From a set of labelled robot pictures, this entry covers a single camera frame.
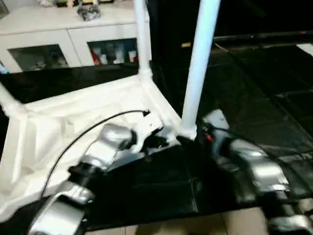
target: white cabinet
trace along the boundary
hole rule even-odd
[[[77,7],[22,7],[0,20],[0,63],[10,73],[138,61],[131,1],[102,4],[101,18],[84,22]],[[151,59],[149,16],[145,16]]]
[[[0,61],[10,73],[81,66],[66,30],[2,35]]]

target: floor tile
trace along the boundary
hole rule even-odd
[[[126,235],[226,235],[222,217],[217,215],[169,220],[126,228]]]
[[[125,235],[125,227],[90,232],[86,233],[86,235]]]
[[[228,235],[268,235],[265,218],[258,208],[223,214]]]

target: item on cabinet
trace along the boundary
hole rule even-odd
[[[51,7],[55,5],[55,0],[37,0],[37,2],[44,7]]]
[[[100,3],[114,3],[114,0],[99,0]]]
[[[117,49],[115,50],[115,60],[113,61],[114,64],[122,64],[125,62],[125,53],[124,53],[124,45],[118,44]]]
[[[58,7],[73,7],[78,5],[78,0],[56,0],[56,4]]]
[[[77,10],[77,13],[84,21],[91,21],[101,17],[101,11],[98,4],[94,4],[88,7],[80,6]]]
[[[3,64],[0,62],[0,73],[1,74],[8,74],[9,71],[3,66]]]
[[[98,58],[101,57],[101,48],[99,48],[99,47],[93,47],[92,50],[93,50],[93,52],[97,55]]]
[[[73,0],[67,0],[67,7],[72,8],[74,6],[74,1]]]
[[[107,56],[105,54],[101,55],[100,61],[101,61],[101,64],[107,65],[108,64]]]
[[[137,57],[137,51],[135,51],[135,50],[129,51],[129,52],[128,52],[128,56],[129,56],[129,61],[130,61],[131,63],[137,62],[137,59],[136,59],[136,57]]]
[[[57,52],[52,52],[50,61],[51,69],[68,68],[68,64],[64,56]]]
[[[100,65],[100,60],[98,56],[96,55],[96,53],[94,53],[93,48],[91,48],[90,51],[91,51],[91,56],[92,56],[94,65]]]
[[[34,70],[35,71],[43,70],[43,69],[45,69],[45,67],[46,67],[45,61],[37,61],[36,62],[36,67],[34,68]]]

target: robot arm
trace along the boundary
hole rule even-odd
[[[281,162],[270,157],[261,147],[233,136],[223,113],[215,110],[204,119],[205,131],[213,135],[212,156],[237,164],[251,181],[261,210],[267,219],[269,234],[313,235],[313,222],[292,201],[292,188],[281,168]]]
[[[35,217],[29,235],[75,235],[85,217],[85,206],[95,199],[95,189],[103,174],[144,155],[145,139],[163,127],[160,118],[148,114],[132,130],[115,124],[103,127],[70,176],[48,199]]]

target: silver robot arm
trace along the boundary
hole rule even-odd
[[[132,130],[115,124],[103,127],[70,177],[48,199],[35,217],[29,235],[75,235],[85,217],[84,206],[96,195],[97,178],[114,168],[142,158],[145,139],[163,127],[158,115],[148,114]]]

